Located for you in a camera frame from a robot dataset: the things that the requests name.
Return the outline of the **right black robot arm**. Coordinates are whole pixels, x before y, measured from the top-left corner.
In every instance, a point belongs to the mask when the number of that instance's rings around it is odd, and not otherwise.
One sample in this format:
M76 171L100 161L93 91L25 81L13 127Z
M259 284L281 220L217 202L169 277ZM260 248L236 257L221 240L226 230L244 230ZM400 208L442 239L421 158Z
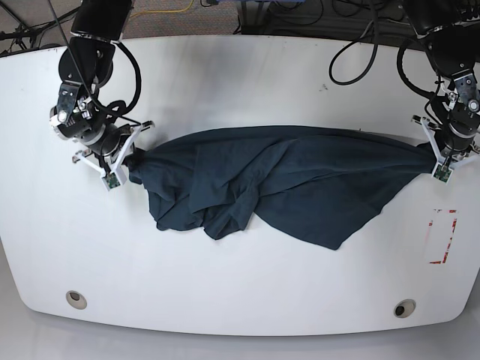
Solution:
M140 99L142 86L140 66L122 43L133 8L132 1L81 3L58 65L61 86L49 115L49 124L58 137L84 145L73 155L73 163L82 162L97 171L108 191L125 184L124 160L135 152L134 142L140 133L154 125L127 117ZM104 106L99 90L112 75L116 50L121 50L133 66L133 99Z

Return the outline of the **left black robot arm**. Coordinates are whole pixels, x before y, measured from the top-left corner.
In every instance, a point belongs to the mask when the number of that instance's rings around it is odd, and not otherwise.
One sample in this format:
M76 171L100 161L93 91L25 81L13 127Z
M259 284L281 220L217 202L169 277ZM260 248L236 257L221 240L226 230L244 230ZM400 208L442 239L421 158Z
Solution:
M469 21L479 18L476 1L401 1L400 6L415 32L397 53L397 72L407 87L426 98L425 117L413 116L421 125L436 165L432 176L447 182L457 168L479 158L475 143L479 133L479 83L474 67L478 50L473 45ZM436 74L435 91L423 90L407 78L403 59L416 42Z

